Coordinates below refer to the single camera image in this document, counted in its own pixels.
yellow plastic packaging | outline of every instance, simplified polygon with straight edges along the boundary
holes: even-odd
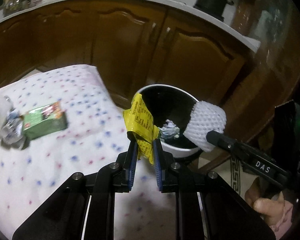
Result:
[[[141,94],[136,94],[131,108],[123,111],[124,123],[128,132],[133,132],[137,140],[138,158],[142,155],[154,163],[152,141],[158,137],[159,128],[153,124],[152,114],[146,107]]]

black device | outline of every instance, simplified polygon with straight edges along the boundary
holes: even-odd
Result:
[[[207,140],[239,158],[243,166],[278,190],[287,187],[300,191],[300,106],[290,101],[277,107],[275,113],[273,151],[290,151],[274,153],[276,159],[215,131],[207,134]],[[280,139],[283,135],[287,136],[284,143]],[[82,235],[84,240],[113,239],[114,196],[131,190],[137,163],[137,143],[131,134],[128,138],[128,151],[119,154],[115,163],[86,176],[74,173],[15,231],[12,239],[76,240]],[[204,239],[203,223],[208,239],[275,239],[260,215],[216,172],[191,172],[162,150],[159,139],[154,140],[153,149],[159,190],[176,195],[176,240]]]

green box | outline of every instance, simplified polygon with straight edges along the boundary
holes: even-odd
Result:
[[[42,106],[23,115],[23,133],[30,140],[67,128],[66,114],[60,103]]]

white countertop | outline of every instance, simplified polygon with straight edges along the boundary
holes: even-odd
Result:
[[[12,18],[16,15],[34,10],[36,8],[39,8],[39,7],[42,7],[42,6],[51,4],[51,3],[60,2],[60,1],[65,1],[65,0],[52,0],[52,1],[49,1],[49,2],[42,3],[41,5],[38,5],[36,7],[29,8],[29,9],[11,14],[11,15],[1,19],[0,23],[7,20],[7,19],[10,19],[10,18]],[[177,1],[173,1],[173,0],[146,0],[146,1],[151,1],[151,2],[155,2],[155,3],[164,4],[164,5],[171,6],[173,8],[177,8],[177,9],[180,9],[182,11],[191,13],[193,15],[196,15],[197,17],[200,17],[200,18],[214,24],[215,26],[221,28],[222,30],[226,31],[227,33],[231,34],[233,37],[235,37],[236,39],[241,41],[244,45],[246,45],[253,52],[257,52],[257,50],[260,46],[260,41],[245,37],[245,36],[241,35],[240,33],[238,33],[236,30],[234,30],[233,28],[231,28],[229,25],[219,21],[218,19],[214,18],[213,16],[211,16],[207,13],[204,13],[200,10],[197,10],[197,9],[193,8],[192,6],[186,5],[182,2],[177,2]]]

silver bolt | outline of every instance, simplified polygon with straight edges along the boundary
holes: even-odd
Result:
[[[81,177],[82,177],[81,172],[75,172],[74,174],[72,174],[72,179],[78,180],[81,179]]]
[[[177,170],[180,169],[181,165],[179,163],[171,163],[170,167],[174,170]]]
[[[109,167],[113,170],[117,169],[120,167],[120,164],[119,163],[110,163],[109,164]]]
[[[218,173],[214,172],[214,171],[210,171],[208,173],[209,178],[211,179],[216,179],[218,177]]]

